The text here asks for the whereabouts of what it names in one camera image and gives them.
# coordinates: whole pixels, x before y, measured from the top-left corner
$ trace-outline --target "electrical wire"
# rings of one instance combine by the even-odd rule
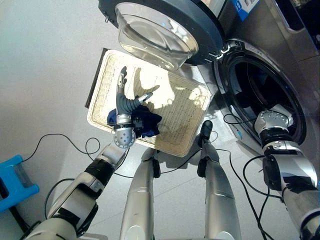
[[[199,149],[199,150],[197,150],[197,151],[195,151],[195,153],[193,153],[184,163],[182,163],[180,166],[178,166],[177,168],[175,168],[175,169],[173,169],[173,170],[170,170],[170,171],[164,171],[164,172],[161,172],[161,174],[167,174],[167,173],[171,173],[171,172],[173,172],[173,171],[176,171],[176,170],[178,170],[178,169],[180,169],[183,165],[185,165],[187,162],[189,162],[189,160],[192,158],[192,157],[194,157],[198,152],[200,152],[202,150],[202,148],[201,149]]]
[[[32,224],[32,225],[29,227],[29,229],[23,233],[23,235],[19,238],[19,240],[25,239],[25,238],[32,232],[32,230],[33,230],[37,225],[39,225],[40,223],[41,223],[41,221],[36,221],[34,224]]]
[[[236,172],[236,170],[235,170],[235,168],[234,168],[234,166],[233,166],[233,164],[232,164],[231,152],[230,152],[229,150],[218,149],[218,148],[217,148],[216,150],[217,150],[217,151],[225,151],[225,152],[228,152],[228,153],[229,153],[230,166],[231,166],[232,171],[234,172],[235,176],[239,179],[239,181],[241,182],[241,184],[242,184],[242,186],[243,186],[243,189],[244,189],[246,198],[247,198],[247,200],[248,200],[248,202],[249,202],[249,205],[250,205],[250,207],[251,207],[251,209],[252,209],[252,212],[253,212],[253,214],[254,214],[255,220],[256,220],[256,222],[257,222],[257,226],[258,226],[258,228],[259,228],[259,230],[260,230],[260,232],[261,232],[262,238],[263,238],[264,240],[267,240],[267,237],[268,237],[269,239],[274,240],[266,231],[264,231],[264,229],[263,229],[263,227],[262,227],[262,225],[261,225],[261,223],[260,223],[259,217],[258,217],[257,212],[256,212],[256,210],[255,210],[255,208],[254,208],[254,205],[253,205],[253,203],[252,203],[252,201],[251,201],[250,195],[249,195],[249,193],[248,193],[248,189],[247,189],[244,181],[243,181],[243,180],[241,179],[241,177],[237,174],[237,172]]]
[[[261,155],[261,156],[256,156],[256,157],[253,157],[251,158],[249,161],[247,161],[243,167],[243,170],[242,170],[242,175],[243,175],[243,178],[245,180],[245,182],[249,185],[250,188],[252,188],[254,191],[256,191],[257,193],[259,194],[262,194],[262,195],[265,195],[265,196],[269,196],[269,197],[272,197],[272,198],[276,198],[276,199],[280,199],[282,200],[282,197],[281,196],[277,196],[277,195],[272,195],[270,193],[265,193],[263,191],[260,191],[258,189],[256,189],[255,187],[253,187],[250,182],[248,181],[247,179],[247,176],[246,176],[246,168],[247,166],[249,165],[249,163],[251,163],[253,160],[255,159],[260,159],[260,158],[264,158],[265,156],[264,155]]]
[[[49,197],[50,197],[51,193],[53,192],[53,190],[60,183],[63,183],[65,181],[73,181],[73,180],[75,180],[75,179],[74,178],[64,178],[64,179],[61,179],[60,181],[56,182],[55,185],[52,186],[52,188],[50,189],[50,191],[48,192],[48,194],[46,195],[45,200],[44,200],[44,217],[45,217],[45,219],[48,219],[48,216],[47,216],[47,204],[48,204]]]
[[[216,134],[215,139],[213,139],[213,140],[210,142],[210,143],[212,144],[215,140],[218,139],[219,134],[218,134],[218,132],[216,132],[216,131],[212,131],[211,133],[215,133],[215,134]]]
[[[270,197],[270,188],[268,187],[268,193],[266,194],[266,197],[264,199],[264,202],[263,202],[261,210],[260,210],[259,223],[261,222],[262,213],[264,212],[264,209],[265,209],[265,206],[266,206],[266,203],[267,203],[269,197]]]
[[[43,136],[40,138],[40,140],[38,141],[38,144],[37,144],[36,147],[35,147],[35,150],[34,150],[33,153],[31,154],[31,156],[29,156],[28,158],[26,158],[26,159],[23,160],[22,162],[28,161],[29,159],[31,159],[31,158],[35,155],[36,151],[38,150],[39,144],[40,144],[41,140],[42,140],[44,137],[46,137],[46,136],[53,136],[53,135],[55,135],[55,136],[58,135],[58,136],[63,136],[63,137],[65,137],[65,138],[68,139],[69,142],[75,147],[75,149],[77,149],[77,150],[78,150],[80,153],[82,153],[82,154],[88,155],[90,158],[91,158],[90,155],[97,153],[97,152],[99,151],[99,149],[100,149],[100,146],[101,146],[101,145],[100,145],[100,141],[99,141],[96,137],[90,137],[90,138],[85,142],[85,151],[82,151],[81,149],[79,149],[79,148],[73,143],[73,141],[71,141],[71,139],[70,139],[68,136],[66,136],[66,135],[64,135],[64,134],[62,134],[62,133],[49,133],[49,134],[43,135]],[[99,146],[98,146],[98,149],[97,149],[96,151],[88,152],[88,151],[87,151],[87,144],[88,144],[88,142],[89,142],[91,139],[96,140]]]
[[[227,117],[227,116],[232,116],[232,117],[234,117],[234,119],[235,119],[237,122],[228,122],[228,121],[226,120],[226,117]],[[233,114],[231,114],[231,113],[228,113],[228,114],[226,114],[226,115],[223,116],[223,121],[224,121],[226,124],[231,124],[231,125],[244,124],[244,123],[252,122],[252,121],[254,121],[254,120],[256,120],[256,118],[249,119],[249,120],[246,120],[246,121],[242,121],[239,117],[237,117],[236,115],[233,115]]]

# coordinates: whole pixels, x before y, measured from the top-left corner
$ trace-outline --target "woven basket tray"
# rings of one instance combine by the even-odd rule
[[[153,92],[144,103],[162,116],[160,134],[138,138],[137,143],[162,152],[184,157],[191,147],[203,121],[212,95],[206,85],[168,72],[128,54],[109,50],[103,57],[92,95],[87,121],[94,127],[113,132],[107,125],[108,113],[116,108],[117,80],[127,66],[125,95],[128,99]]]

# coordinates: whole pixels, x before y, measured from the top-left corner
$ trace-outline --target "blue garment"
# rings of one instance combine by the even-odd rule
[[[135,124],[137,119],[142,121],[142,126],[137,126],[134,128],[135,136],[137,138],[150,138],[160,133],[158,130],[158,123],[161,121],[162,117],[158,114],[150,112],[149,108],[146,106],[140,105],[135,110],[133,110],[131,119],[133,121],[133,124]],[[107,124],[114,127],[116,125],[116,120],[116,109],[113,109],[108,114]]]

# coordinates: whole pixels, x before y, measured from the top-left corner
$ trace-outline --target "sticker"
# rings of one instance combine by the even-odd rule
[[[232,0],[232,3],[242,21],[245,20],[258,2],[259,0]]]
[[[259,55],[261,58],[266,60],[275,70],[280,72],[280,69],[260,50],[256,49],[254,46],[250,45],[249,43],[245,42],[244,43],[244,48],[247,49],[248,51],[251,51],[257,55]]]

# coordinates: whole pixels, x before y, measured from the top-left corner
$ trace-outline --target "gray floor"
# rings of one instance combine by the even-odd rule
[[[15,154],[28,157],[39,138],[47,133],[63,133],[81,149],[89,137],[104,146],[112,135],[87,123],[84,104],[90,90],[102,48],[121,50],[117,30],[104,23],[98,1],[0,0],[0,162]],[[213,143],[232,152],[238,173],[254,156],[238,144],[219,111],[206,116],[219,134]],[[89,150],[94,150],[92,142]],[[132,147],[119,173],[133,175],[146,148]],[[244,190],[232,172],[228,154],[219,152],[221,164],[236,197],[241,233],[244,240],[262,239]],[[181,163],[164,157],[163,171]],[[40,192],[18,205],[31,224],[44,219],[44,199],[51,186],[62,178],[74,178],[90,163],[61,136],[46,137],[32,159],[23,164],[25,171],[40,187]],[[186,168],[154,180],[154,234],[156,239],[202,238],[204,235],[205,180],[197,176],[197,159]],[[262,190],[259,164],[253,163],[249,180]],[[119,238],[122,214],[130,179],[113,176],[98,199],[99,212],[88,233]],[[56,197],[65,187],[61,184]],[[263,196],[249,190],[259,210]],[[1,223],[8,214],[0,213]],[[298,239],[285,206],[276,199],[266,205],[262,224],[276,240]],[[10,228],[2,225],[1,231]]]

